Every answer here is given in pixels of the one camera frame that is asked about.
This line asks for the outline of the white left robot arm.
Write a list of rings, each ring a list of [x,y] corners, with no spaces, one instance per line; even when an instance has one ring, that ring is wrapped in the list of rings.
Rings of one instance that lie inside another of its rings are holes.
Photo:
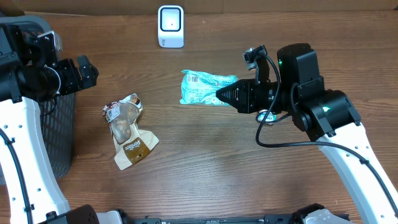
[[[117,210],[72,209],[57,184],[41,130],[40,103],[96,85],[82,55],[60,60],[54,32],[32,37],[1,24],[1,168],[12,223],[121,223]]]

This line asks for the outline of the teal wet wipes pack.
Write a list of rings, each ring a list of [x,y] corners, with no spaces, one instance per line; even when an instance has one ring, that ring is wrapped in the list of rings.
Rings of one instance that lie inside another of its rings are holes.
[[[216,97],[216,91],[238,81],[234,75],[213,75],[206,72],[182,70],[182,105],[229,106]]]

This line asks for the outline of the brown pastry bag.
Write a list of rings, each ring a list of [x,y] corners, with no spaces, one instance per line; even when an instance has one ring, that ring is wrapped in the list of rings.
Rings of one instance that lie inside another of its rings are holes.
[[[159,143],[153,132],[138,128],[142,110],[142,101],[135,93],[107,104],[102,110],[116,150],[114,161],[120,170],[145,159]]]

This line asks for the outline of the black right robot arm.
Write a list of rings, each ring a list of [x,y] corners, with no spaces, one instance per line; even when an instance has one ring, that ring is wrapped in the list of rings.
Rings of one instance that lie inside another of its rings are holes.
[[[238,80],[216,97],[239,113],[286,112],[331,162],[364,223],[397,222],[397,190],[378,161],[361,117],[348,96],[325,88],[316,52],[308,43],[290,44],[272,60],[264,46],[245,51],[253,79]]]

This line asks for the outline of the small teal tissue pack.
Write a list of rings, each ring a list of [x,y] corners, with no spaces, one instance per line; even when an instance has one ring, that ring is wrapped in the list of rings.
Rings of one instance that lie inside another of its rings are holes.
[[[257,115],[256,115],[256,121],[257,121],[258,123],[261,123],[262,120],[264,120],[266,124],[272,124],[272,123],[274,123],[274,122],[276,121],[277,116],[276,116],[274,113],[270,112],[270,113],[267,115],[267,117],[265,118],[265,115],[266,115],[266,114],[267,114],[267,110],[260,110],[260,111],[257,113]]]

